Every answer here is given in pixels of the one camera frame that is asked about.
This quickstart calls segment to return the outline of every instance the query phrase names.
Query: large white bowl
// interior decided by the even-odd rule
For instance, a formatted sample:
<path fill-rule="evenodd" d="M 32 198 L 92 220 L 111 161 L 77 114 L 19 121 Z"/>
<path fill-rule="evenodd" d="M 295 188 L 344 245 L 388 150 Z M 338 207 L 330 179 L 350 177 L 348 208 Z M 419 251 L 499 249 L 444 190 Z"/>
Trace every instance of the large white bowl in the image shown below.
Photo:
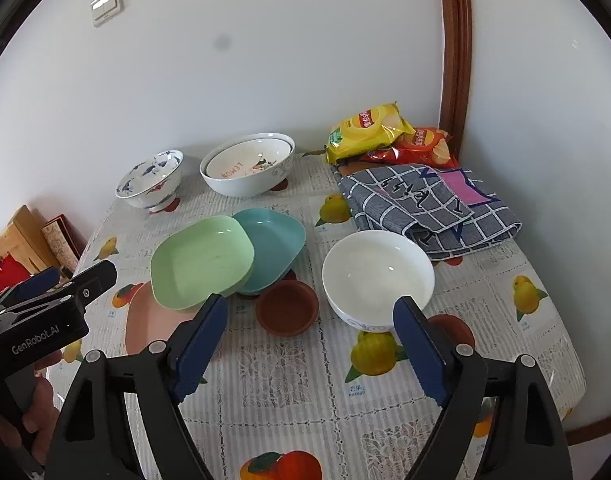
<path fill-rule="evenodd" d="M 285 160 L 292 152 L 285 140 L 266 137 L 266 139 L 246 140 L 223 150 L 205 168 L 212 178 L 242 178 L 261 171 L 269 171 Z"/>
<path fill-rule="evenodd" d="M 160 211 L 176 198 L 181 183 L 183 153 L 178 150 L 160 152 L 133 167 L 116 186 L 115 195 L 129 205 Z"/>
<path fill-rule="evenodd" d="M 391 231 L 359 231 L 343 238 L 323 262 L 330 305 L 366 332 L 393 329 L 394 303 L 411 296 L 421 310 L 434 291 L 434 269 L 413 241 Z"/>
<path fill-rule="evenodd" d="M 250 140 L 266 139 L 287 142 L 290 147 L 289 154 L 283 160 L 277 161 L 272 166 L 245 176 L 233 175 L 233 178 L 215 178 L 213 176 L 209 176 L 210 173 L 207 171 L 207 168 L 220 153 L 225 152 L 228 148 L 237 146 L 238 144 L 249 142 Z M 294 140 L 292 140 L 291 137 L 283 134 L 252 134 L 239 137 L 237 139 L 224 142 L 221 144 L 221 146 L 218 146 L 207 154 L 207 156 L 201 161 L 201 176 L 207 182 L 209 187 L 222 195 L 235 197 L 258 195 L 266 192 L 268 189 L 272 189 L 274 186 L 276 186 L 276 184 L 279 184 L 284 178 L 287 177 L 292 170 L 294 147 Z"/>

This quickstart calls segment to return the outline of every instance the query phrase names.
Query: chip bag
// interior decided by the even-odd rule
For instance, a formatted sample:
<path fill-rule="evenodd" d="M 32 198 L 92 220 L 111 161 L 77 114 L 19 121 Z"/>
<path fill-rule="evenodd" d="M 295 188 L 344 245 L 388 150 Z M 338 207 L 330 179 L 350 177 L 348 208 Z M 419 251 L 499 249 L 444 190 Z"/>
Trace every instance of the chip bag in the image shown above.
<path fill-rule="evenodd" d="M 458 168 L 450 154 L 447 132 L 437 128 L 414 128 L 411 134 L 398 137 L 391 146 L 365 153 L 365 162 L 386 164 L 426 164 L 432 168 Z"/>
<path fill-rule="evenodd" d="M 338 124 L 325 145 L 329 164 L 339 159 L 389 146 L 401 134 L 413 134 L 414 128 L 401 117 L 396 104 L 370 108 Z"/>

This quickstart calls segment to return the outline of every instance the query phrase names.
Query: teal plate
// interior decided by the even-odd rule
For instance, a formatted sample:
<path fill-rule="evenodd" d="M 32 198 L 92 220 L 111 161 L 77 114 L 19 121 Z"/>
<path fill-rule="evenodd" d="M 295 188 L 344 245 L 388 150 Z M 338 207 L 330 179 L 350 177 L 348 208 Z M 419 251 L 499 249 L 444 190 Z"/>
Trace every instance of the teal plate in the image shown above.
<path fill-rule="evenodd" d="M 229 296 L 252 274 L 254 247 L 230 216 L 210 216 L 167 238 L 152 255 L 152 291 L 162 306 L 201 306 L 213 292 Z"/>
<path fill-rule="evenodd" d="M 252 275 L 239 292 L 256 294 L 283 278 L 305 245 L 305 228 L 289 215 L 255 207 L 234 215 L 254 245 Z"/>

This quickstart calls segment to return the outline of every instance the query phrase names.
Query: light green square plate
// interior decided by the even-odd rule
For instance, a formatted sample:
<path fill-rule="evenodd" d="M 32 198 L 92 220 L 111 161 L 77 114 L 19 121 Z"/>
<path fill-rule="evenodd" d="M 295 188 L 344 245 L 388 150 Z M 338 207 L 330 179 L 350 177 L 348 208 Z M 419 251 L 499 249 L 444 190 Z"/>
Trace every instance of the light green square plate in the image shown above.
<path fill-rule="evenodd" d="M 165 240 L 150 270 L 154 298 L 172 310 L 201 306 L 211 293 L 229 296 L 252 274 L 254 246 L 234 218 L 210 216 Z"/>

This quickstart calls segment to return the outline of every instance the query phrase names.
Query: finger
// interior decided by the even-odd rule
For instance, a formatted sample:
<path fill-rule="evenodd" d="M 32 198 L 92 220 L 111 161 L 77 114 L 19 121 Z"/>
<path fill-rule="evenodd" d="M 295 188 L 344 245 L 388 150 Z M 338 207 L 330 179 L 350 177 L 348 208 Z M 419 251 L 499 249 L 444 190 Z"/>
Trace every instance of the finger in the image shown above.
<path fill-rule="evenodd" d="M 59 418 L 59 410 L 52 408 L 47 424 L 42 427 L 36 434 L 34 444 L 32 444 L 32 456 L 38 460 L 41 465 L 45 465 L 47 451 L 50 449 L 50 440 L 54 433 L 56 421 Z"/>
<path fill-rule="evenodd" d="M 63 358 L 63 352 L 61 352 L 60 350 L 52 352 L 50 355 L 41 357 L 37 362 L 35 362 L 34 370 L 42 370 L 43 368 L 47 368 L 48 366 L 55 365 L 61 360 L 61 358 Z"/>
<path fill-rule="evenodd" d="M 21 436 L 2 415 L 0 415 L 0 440 L 6 447 L 21 447 Z"/>
<path fill-rule="evenodd" d="M 23 414 L 23 425 L 29 433 L 35 433 L 50 420 L 54 407 L 54 390 L 50 381 L 44 377 L 36 378 L 36 388 L 32 397 L 32 404 Z"/>

